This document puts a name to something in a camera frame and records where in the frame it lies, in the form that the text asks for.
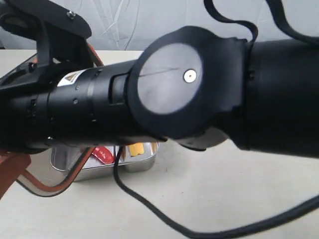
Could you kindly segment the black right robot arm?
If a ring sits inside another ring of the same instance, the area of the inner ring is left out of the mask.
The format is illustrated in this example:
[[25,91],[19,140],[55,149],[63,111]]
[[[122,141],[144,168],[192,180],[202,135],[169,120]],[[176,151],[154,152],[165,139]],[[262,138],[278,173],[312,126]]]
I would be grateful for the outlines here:
[[174,140],[197,151],[319,155],[319,46],[299,38],[249,43],[194,26],[137,60],[93,66],[90,29],[14,28],[37,63],[0,81],[0,192],[56,146]]

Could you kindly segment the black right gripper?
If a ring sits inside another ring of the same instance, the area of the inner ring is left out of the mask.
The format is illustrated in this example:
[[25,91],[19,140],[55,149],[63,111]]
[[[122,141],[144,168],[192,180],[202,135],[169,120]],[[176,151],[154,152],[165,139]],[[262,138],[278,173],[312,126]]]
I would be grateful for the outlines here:
[[30,165],[28,154],[62,146],[61,80],[62,61],[58,58],[47,66],[25,62],[2,77],[0,198]]

